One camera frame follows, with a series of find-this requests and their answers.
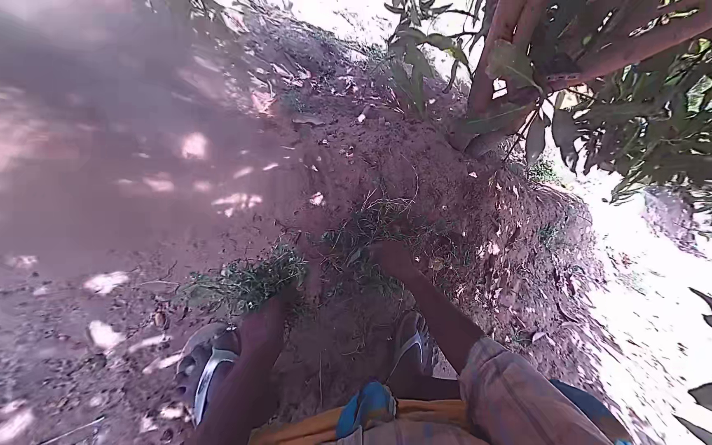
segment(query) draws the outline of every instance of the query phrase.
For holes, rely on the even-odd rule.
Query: person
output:
[[[628,432],[597,399],[549,382],[486,337],[417,271],[401,243],[382,241],[371,250],[382,272],[399,279],[419,308],[398,325],[386,384],[367,384],[336,410],[261,428],[276,406],[267,383],[283,348],[285,307],[293,297],[288,290],[244,316],[237,329],[206,326],[189,339],[177,378],[193,406],[194,444],[630,444]],[[457,380],[426,375],[428,333]]]

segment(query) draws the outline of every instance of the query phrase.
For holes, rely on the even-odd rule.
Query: hand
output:
[[[400,281],[418,274],[410,254],[400,241],[380,241],[370,246],[371,257],[381,266],[381,271]]]
[[[242,353],[268,353],[278,355],[284,347],[285,319],[290,304],[298,292],[292,286],[269,298],[257,312],[246,314],[241,319],[238,332],[241,335]]]

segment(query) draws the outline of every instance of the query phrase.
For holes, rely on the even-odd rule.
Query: foot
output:
[[[241,341],[235,329],[228,329],[223,323],[213,323],[204,326],[188,339],[183,348],[183,358],[177,366],[175,375],[176,392],[183,403],[194,413],[199,379],[202,377],[205,365],[211,358],[213,348],[222,351],[232,351],[237,356],[241,354]],[[222,361],[216,367],[211,377],[211,384],[206,391],[206,407],[210,404],[213,394],[227,378],[235,363]]]
[[[412,344],[409,349],[403,351],[401,349],[403,345],[416,333],[419,333],[422,344]],[[415,377],[431,375],[433,370],[430,336],[425,319],[419,312],[412,310],[403,316],[393,341],[395,343],[395,357],[392,360],[394,369],[391,370],[386,384],[396,397],[404,398],[404,394],[414,390]]]

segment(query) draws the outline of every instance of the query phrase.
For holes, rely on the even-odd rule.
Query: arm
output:
[[[382,241],[372,247],[372,254],[385,273],[399,279],[414,295],[430,333],[460,374],[468,361],[471,346],[485,333],[416,270],[401,243]]]

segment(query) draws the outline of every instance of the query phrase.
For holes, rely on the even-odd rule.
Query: blue cloth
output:
[[[359,427],[366,428],[370,421],[389,422],[397,413],[397,401],[391,391],[379,382],[367,383],[354,395],[337,420],[337,439],[353,434]]]

